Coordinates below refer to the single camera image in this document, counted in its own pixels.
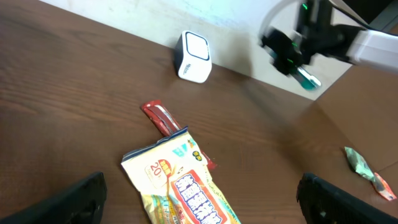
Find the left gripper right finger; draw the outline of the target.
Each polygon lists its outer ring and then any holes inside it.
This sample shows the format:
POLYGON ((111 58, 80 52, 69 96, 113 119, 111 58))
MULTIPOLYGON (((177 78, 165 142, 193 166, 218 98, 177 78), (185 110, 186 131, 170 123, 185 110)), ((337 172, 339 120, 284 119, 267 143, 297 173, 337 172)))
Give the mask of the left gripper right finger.
POLYGON ((307 223, 397 224, 397 218, 309 172, 298 184, 296 199, 307 223))

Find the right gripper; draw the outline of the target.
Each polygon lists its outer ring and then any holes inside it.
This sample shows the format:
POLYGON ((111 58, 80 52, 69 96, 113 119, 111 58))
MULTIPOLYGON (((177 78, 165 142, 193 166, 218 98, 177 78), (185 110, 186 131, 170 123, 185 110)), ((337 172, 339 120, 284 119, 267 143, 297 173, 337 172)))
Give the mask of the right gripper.
POLYGON ((309 36, 295 35, 293 39, 282 31, 272 28, 260 37, 261 47, 269 49, 272 65, 283 75, 300 75, 299 68, 308 65, 313 40, 309 36))

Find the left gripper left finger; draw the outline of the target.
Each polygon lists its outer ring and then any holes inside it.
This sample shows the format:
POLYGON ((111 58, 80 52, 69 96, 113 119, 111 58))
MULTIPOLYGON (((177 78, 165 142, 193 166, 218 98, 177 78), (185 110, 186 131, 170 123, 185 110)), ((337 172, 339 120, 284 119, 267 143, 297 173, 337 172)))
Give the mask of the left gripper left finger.
POLYGON ((1 224, 99 224, 106 197, 104 174, 95 172, 59 194, 3 218, 1 224))

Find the teal wet wipes pack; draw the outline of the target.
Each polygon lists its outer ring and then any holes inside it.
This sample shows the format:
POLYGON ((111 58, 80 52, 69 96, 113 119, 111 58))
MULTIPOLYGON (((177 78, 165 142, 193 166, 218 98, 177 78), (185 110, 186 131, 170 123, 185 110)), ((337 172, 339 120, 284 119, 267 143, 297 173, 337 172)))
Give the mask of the teal wet wipes pack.
POLYGON ((354 171, 361 177, 374 182, 374 173, 368 166, 368 163, 365 161, 364 157, 350 147, 345 147, 345 153, 349 164, 354 171))

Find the yellow snack bag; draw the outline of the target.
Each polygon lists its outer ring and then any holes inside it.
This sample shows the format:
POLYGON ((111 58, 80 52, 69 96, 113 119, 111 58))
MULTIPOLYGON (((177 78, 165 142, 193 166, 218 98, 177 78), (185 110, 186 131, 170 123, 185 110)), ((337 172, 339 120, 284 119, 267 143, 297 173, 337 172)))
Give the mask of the yellow snack bag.
POLYGON ((152 223, 239 223, 187 128, 123 156, 152 223))

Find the red snack bar wrapper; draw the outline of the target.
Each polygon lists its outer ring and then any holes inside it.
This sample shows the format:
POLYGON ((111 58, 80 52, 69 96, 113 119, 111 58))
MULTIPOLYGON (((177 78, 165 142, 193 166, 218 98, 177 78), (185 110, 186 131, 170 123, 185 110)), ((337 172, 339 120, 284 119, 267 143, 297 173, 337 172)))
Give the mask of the red snack bar wrapper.
MULTIPOLYGON (((163 136, 168 137, 175 134, 177 131, 181 130, 182 127, 178 124, 178 122, 174 119, 174 117, 170 114, 170 112, 165 108, 160 100, 149 101, 141 105, 141 110, 146 114, 146 116, 152 121, 152 123, 156 126, 156 128, 162 133, 163 136)), ((188 140, 188 145, 191 148, 197 147, 197 143, 191 139, 188 140)), ((207 162, 207 168, 209 170, 214 170, 216 168, 216 164, 202 151, 194 152, 193 156, 202 162, 207 162)), ((162 168, 166 168, 167 166, 164 161, 160 162, 162 168)), ((170 174, 170 169, 167 167, 165 170, 166 174, 170 174)))

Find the orange Kleenex tissue pack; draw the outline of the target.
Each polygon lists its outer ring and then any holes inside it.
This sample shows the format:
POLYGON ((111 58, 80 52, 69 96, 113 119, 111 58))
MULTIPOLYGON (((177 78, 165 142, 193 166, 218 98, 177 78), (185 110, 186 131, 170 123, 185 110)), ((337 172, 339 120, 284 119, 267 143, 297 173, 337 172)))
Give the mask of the orange Kleenex tissue pack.
POLYGON ((374 173, 374 181, 372 184, 376 192, 386 200, 392 201, 397 198, 388 183, 377 172, 374 173))

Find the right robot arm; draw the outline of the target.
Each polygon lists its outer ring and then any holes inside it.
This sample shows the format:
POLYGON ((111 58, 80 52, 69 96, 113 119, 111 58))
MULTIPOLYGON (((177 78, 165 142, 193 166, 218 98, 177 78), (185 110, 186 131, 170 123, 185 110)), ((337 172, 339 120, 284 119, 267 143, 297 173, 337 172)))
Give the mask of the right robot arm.
POLYGON ((265 16, 259 31, 263 48, 271 51, 273 66, 284 75, 309 77, 305 70, 320 54, 353 65, 397 71, 397 36, 370 28, 331 23, 336 6, 331 1, 299 1, 294 36, 271 26, 291 1, 277 3, 265 16))

